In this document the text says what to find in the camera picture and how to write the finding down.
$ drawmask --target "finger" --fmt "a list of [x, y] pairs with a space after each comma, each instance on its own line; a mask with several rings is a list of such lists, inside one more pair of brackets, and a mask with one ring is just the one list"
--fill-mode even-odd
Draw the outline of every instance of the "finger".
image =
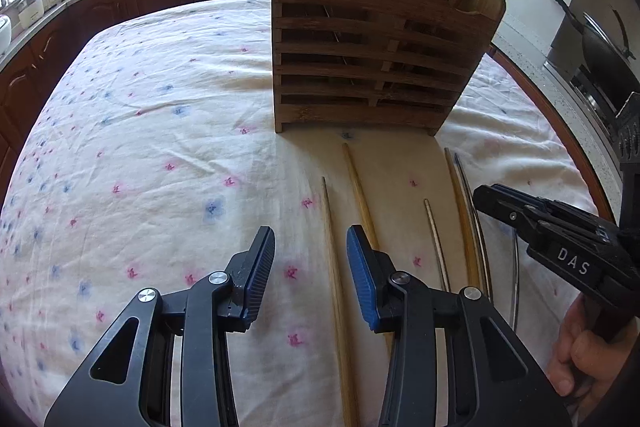
[[609, 345], [593, 332], [583, 331], [571, 348], [575, 367], [596, 380], [615, 378], [625, 363], [628, 350]]
[[590, 415], [591, 412], [593, 412], [599, 402], [600, 400], [593, 396], [593, 394], [591, 393], [585, 396], [580, 401], [580, 405], [578, 406], [578, 421], [580, 423], [583, 422], [584, 419], [587, 418], [587, 416]]
[[568, 328], [560, 328], [558, 333], [558, 341], [554, 347], [554, 354], [558, 360], [562, 363], [567, 363], [571, 360], [571, 347], [574, 345], [575, 339], [568, 330]]
[[577, 296], [560, 324], [558, 332], [558, 342], [555, 346], [556, 356], [560, 362], [571, 360], [571, 346], [580, 333], [586, 327], [586, 316], [584, 313], [584, 295]]
[[618, 345], [620, 349], [625, 349], [627, 351], [631, 351], [631, 348], [634, 347], [636, 340], [638, 339], [638, 324], [636, 323], [636, 319], [633, 318], [631, 322], [622, 330], [622, 337], [618, 341]]
[[572, 326], [576, 326], [580, 329], [574, 337], [577, 337], [585, 328], [586, 328], [587, 317], [584, 311], [584, 294], [581, 293], [578, 295], [574, 302], [572, 302], [569, 309], [567, 309], [564, 314], [564, 319], [562, 320], [562, 324], [567, 326], [571, 331]]
[[552, 358], [546, 367], [546, 377], [560, 396], [567, 396], [574, 390], [574, 375], [568, 364]]

